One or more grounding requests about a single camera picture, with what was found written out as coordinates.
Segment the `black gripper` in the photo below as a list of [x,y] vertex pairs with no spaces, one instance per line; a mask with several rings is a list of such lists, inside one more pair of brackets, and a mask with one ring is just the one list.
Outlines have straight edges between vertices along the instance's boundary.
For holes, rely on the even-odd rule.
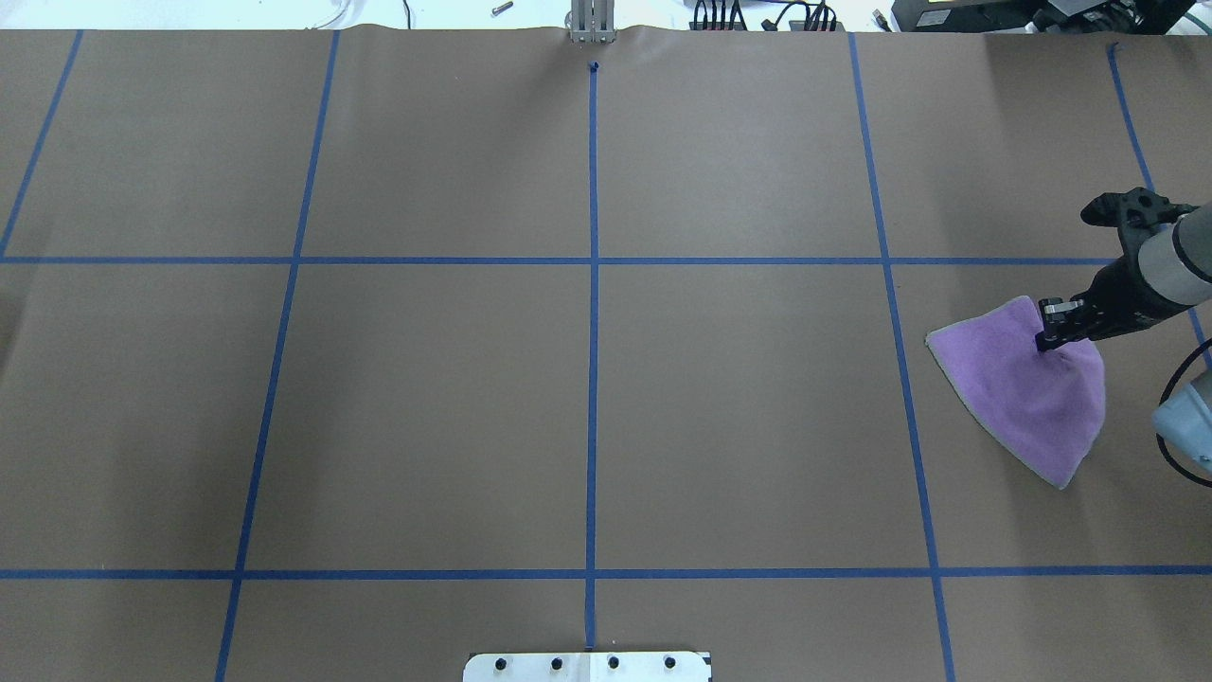
[[1150,288],[1138,263],[1127,256],[1100,268],[1079,298],[1040,298],[1036,308],[1042,320],[1042,329],[1035,336],[1039,353],[1052,353],[1086,338],[1127,336],[1170,319],[1170,300]]

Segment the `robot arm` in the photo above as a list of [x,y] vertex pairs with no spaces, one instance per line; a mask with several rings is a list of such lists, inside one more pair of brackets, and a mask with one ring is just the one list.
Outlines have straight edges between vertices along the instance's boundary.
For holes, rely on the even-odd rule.
[[1122,254],[1081,293],[1039,299],[1039,353],[1151,329],[1210,300],[1210,206],[1134,188],[1100,194],[1079,218],[1115,229]]

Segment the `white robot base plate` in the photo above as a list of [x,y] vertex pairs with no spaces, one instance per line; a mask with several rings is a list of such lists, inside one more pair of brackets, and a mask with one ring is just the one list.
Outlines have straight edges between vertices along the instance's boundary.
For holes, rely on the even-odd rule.
[[693,651],[485,653],[463,681],[713,681],[708,653]]

